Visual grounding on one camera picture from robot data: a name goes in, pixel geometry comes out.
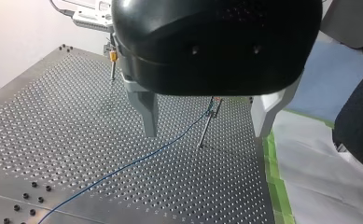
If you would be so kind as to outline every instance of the metal perforated plate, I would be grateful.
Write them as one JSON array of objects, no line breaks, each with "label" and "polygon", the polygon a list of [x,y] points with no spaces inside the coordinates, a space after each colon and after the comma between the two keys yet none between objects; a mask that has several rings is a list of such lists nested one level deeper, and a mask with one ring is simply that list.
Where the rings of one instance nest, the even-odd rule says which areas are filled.
[{"label": "metal perforated plate", "polygon": [[[25,83],[0,109],[0,183],[51,185],[50,204],[44,204],[51,208],[168,143],[207,107],[207,97],[160,96],[158,137],[147,138],[117,73],[111,81],[106,61],[74,50]],[[108,178],[83,195],[79,206],[60,210],[108,223],[120,217],[129,223],[273,223],[249,104],[225,99],[204,148],[197,148],[203,125],[159,155]],[[0,189],[3,194],[16,197]],[[86,213],[81,202],[106,208]],[[124,209],[142,216],[125,217],[130,214]]]}]

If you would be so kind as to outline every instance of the white wall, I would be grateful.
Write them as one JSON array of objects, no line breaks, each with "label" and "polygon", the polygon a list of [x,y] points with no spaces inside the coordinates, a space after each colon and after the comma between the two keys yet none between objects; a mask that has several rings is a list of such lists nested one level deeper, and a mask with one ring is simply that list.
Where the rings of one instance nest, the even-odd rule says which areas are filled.
[{"label": "white wall", "polygon": [[[59,8],[76,8],[54,2]],[[106,37],[76,27],[48,0],[0,0],[0,88],[61,44],[103,54]]]}]

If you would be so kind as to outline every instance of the metal rod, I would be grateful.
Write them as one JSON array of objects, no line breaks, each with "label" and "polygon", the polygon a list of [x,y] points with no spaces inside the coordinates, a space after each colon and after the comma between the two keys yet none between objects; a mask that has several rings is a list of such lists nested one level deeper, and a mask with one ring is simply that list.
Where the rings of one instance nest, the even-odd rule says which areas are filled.
[{"label": "metal rod", "polygon": [[115,80],[115,68],[116,68],[115,62],[112,62],[112,66],[111,66],[111,79],[112,80]]},{"label": "metal rod", "polygon": [[215,115],[214,115],[214,118],[216,119],[216,116],[218,116],[218,112],[219,112],[219,108],[221,107],[221,105],[222,105],[222,102],[223,102],[224,100],[223,99],[221,99],[220,101],[219,101],[219,104],[218,104],[218,106],[216,107],[216,113],[215,113]]},{"label": "metal rod", "polygon": [[203,133],[202,133],[201,141],[199,142],[198,147],[203,147],[203,140],[204,140],[204,137],[205,137],[205,135],[207,133],[208,126],[210,125],[210,121],[211,121],[211,118],[213,117],[213,115],[214,115],[214,112],[213,111],[210,111],[208,113],[208,119],[207,119],[207,122],[206,122],[206,124],[204,126],[204,130],[203,130]]}]

